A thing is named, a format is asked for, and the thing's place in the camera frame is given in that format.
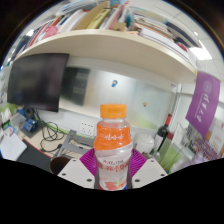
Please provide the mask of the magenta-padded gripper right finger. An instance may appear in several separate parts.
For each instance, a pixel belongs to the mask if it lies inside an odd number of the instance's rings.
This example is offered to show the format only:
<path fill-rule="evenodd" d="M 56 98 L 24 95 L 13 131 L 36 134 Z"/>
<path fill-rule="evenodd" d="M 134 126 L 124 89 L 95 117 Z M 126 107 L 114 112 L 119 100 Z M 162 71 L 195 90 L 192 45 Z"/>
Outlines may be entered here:
<path fill-rule="evenodd" d="M 128 170 L 129 189 L 144 187 L 166 175 L 166 171 L 154 158 L 147 159 L 138 150 L 132 150 Z"/>

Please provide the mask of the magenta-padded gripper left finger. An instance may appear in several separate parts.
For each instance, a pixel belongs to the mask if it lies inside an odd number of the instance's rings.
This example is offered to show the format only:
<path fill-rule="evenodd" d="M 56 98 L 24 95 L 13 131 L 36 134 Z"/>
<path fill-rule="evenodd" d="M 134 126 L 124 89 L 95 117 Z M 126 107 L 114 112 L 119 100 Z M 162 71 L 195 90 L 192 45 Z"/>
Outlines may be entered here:
<path fill-rule="evenodd" d="M 95 151 L 91 149 L 80 159 L 71 159 L 58 176 L 80 187 L 97 189 L 99 186 L 99 175 Z"/>

